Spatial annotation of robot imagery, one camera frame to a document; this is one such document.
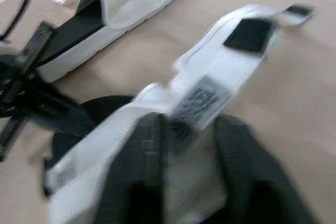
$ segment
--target slide sandal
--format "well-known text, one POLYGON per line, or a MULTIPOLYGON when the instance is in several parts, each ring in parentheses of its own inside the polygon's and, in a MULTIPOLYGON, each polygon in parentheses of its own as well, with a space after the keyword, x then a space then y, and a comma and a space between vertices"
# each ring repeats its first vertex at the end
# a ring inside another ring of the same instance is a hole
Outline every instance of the slide sandal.
POLYGON ((273 33, 267 39, 265 31, 277 28, 267 25, 262 19, 271 19, 282 27, 297 26, 306 22, 313 11, 314 8, 304 5, 292 5, 282 12, 262 5, 246 5, 222 17, 201 41, 178 58, 176 70, 199 71, 211 62, 218 64, 220 61, 220 71, 226 73, 226 78, 242 80, 237 68, 244 69, 242 74, 247 78, 268 56, 268 49, 279 36, 279 33, 273 33))
POLYGON ((108 44, 151 18, 173 0, 79 0, 76 14, 50 39, 38 65, 55 81, 108 44))
MULTIPOLYGON (((44 182, 51 192, 49 199, 51 224, 68 223, 81 214, 86 218, 93 218, 109 165, 127 143, 139 119, 150 113, 164 114, 170 120, 172 135, 169 149, 177 157, 181 157, 181 160, 186 160, 184 164, 186 168, 183 171, 191 168, 197 161, 201 161, 200 165, 203 167, 201 170, 200 166, 197 166, 197 169, 190 169, 201 173, 197 173, 198 177, 195 174, 190 176, 193 180, 188 181, 192 185, 188 184, 190 187, 185 188, 183 194, 174 194, 173 201, 176 205, 187 204, 181 201, 189 197, 191 192, 207 192, 208 189, 218 186, 218 184, 211 187, 201 186, 208 180, 216 182, 215 178, 219 175, 211 159, 214 149, 208 146, 209 152, 206 153, 201 143, 202 147, 195 147, 195 141, 200 141, 199 136, 206 132, 230 101, 239 94, 245 82, 259 68, 260 58, 265 58, 267 48, 274 42, 279 32, 276 12, 268 7, 256 5, 250 5, 249 8, 262 11, 258 12, 258 15, 246 15, 246 18, 240 18, 235 26, 230 27, 231 29, 225 24, 216 23, 218 29, 214 36, 217 36, 217 39, 208 40, 217 43, 218 47, 213 48, 215 44, 211 44, 211 47, 207 48, 206 59, 199 57, 196 58, 196 63, 194 59, 189 61, 167 88, 155 83, 149 85, 132 102, 107 117, 90 134, 69 149, 55 165, 45 171, 44 182), (219 47, 228 46, 229 49, 220 51, 219 47), (244 50, 248 50, 245 58, 258 60, 234 64, 235 61, 240 61, 244 50), (231 57, 231 69, 225 66, 228 64, 226 53, 231 57)), ((182 178, 190 174, 181 173, 180 168, 173 162, 169 166, 169 175, 182 178)), ((204 214, 210 214, 210 210, 214 212, 222 207, 223 197, 225 199, 223 194, 216 191, 214 198, 203 204, 202 208, 206 210, 204 214)))

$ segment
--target white mesh fabric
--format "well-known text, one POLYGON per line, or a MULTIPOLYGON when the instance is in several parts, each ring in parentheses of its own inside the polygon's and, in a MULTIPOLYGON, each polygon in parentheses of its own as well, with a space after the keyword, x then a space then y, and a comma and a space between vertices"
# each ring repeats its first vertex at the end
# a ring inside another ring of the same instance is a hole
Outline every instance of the white mesh fabric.
POLYGON ((153 111, 123 108, 112 114, 47 172, 49 188, 56 192, 101 160, 113 158, 132 134, 138 119, 153 111))

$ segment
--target black object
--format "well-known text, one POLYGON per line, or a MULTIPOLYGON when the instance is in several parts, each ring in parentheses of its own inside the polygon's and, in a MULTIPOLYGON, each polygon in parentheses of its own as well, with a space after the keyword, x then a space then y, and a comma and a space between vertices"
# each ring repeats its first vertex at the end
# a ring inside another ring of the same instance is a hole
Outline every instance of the black object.
MULTIPOLYGON (((139 120, 110 165, 94 224, 163 223, 164 155, 172 140, 170 130, 169 120, 159 114, 139 120)), ((202 224, 316 223, 279 163, 245 123, 220 116, 214 138, 228 198, 202 224)))
POLYGON ((19 128, 22 126, 25 118, 16 117, 10 118, 6 126, 2 129, 0 137, 0 162, 3 162, 9 152, 11 146, 15 142, 16 134, 19 132, 19 128))
POLYGON ((75 16, 55 28, 37 67, 56 59, 103 27, 100 0, 93 0, 75 16))
POLYGON ((222 116, 215 122, 229 223, 316 223, 278 161, 246 124, 232 118, 222 116))
MULTIPOLYGON (((80 104, 44 82, 35 71, 54 32, 50 25, 41 23, 20 55, 0 57, 0 117, 11 116, 10 122, 16 120, 15 127, 10 124, 0 134, 0 143, 13 142, 21 118, 75 137, 84 137, 96 126, 80 104)), ((0 150, 3 159, 9 146, 3 144, 0 150)))
POLYGON ((244 18, 223 43, 224 46, 259 53, 265 52, 275 24, 267 19, 244 18))
POLYGON ((314 11, 313 8, 303 5, 292 5, 286 9, 286 13, 308 17, 314 11))

